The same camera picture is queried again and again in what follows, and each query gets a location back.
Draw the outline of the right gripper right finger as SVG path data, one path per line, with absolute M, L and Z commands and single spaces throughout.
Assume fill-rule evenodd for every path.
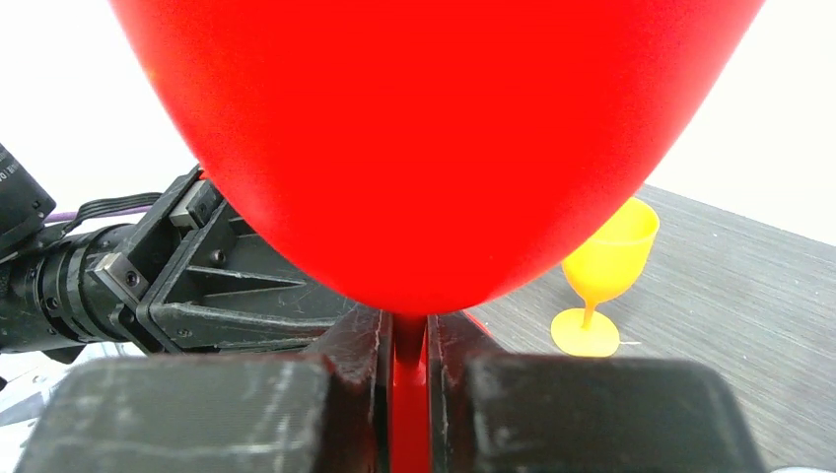
M 427 335 L 437 472 L 762 472 L 730 386 L 681 360 L 512 353 L 462 313 Z

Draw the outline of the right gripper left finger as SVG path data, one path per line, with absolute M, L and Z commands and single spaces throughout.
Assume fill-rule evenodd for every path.
M 373 472 L 390 328 L 355 308 L 296 354 L 110 358 L 71 370 L 21 472 Z

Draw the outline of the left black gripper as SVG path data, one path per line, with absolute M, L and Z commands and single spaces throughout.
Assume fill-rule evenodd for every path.
M 195 167 L 136 224 L 38 229 L 1 258 L 2 354 L 67 362 L 99 342 L 151 354 L 300 351 L 355 308 L 223 202 Z

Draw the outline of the yellow wine glass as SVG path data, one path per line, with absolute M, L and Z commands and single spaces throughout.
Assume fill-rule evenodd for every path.
M 597 310 L 627 292 L 643 273 L 661 226 L 657 212 L 629 198 L 561 264 L 582 307 L 556 314 L 550 325 L 554 344 L 573 357 L 605 358 L 621 345 L 615 323 Z

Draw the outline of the red wine glass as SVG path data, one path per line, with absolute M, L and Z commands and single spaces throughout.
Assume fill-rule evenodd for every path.
M 390 468 L 430 468 L 428 316 L 558 264 L 643 184 L 758 1 L 115 1 L 232 206 L 392 313 Z

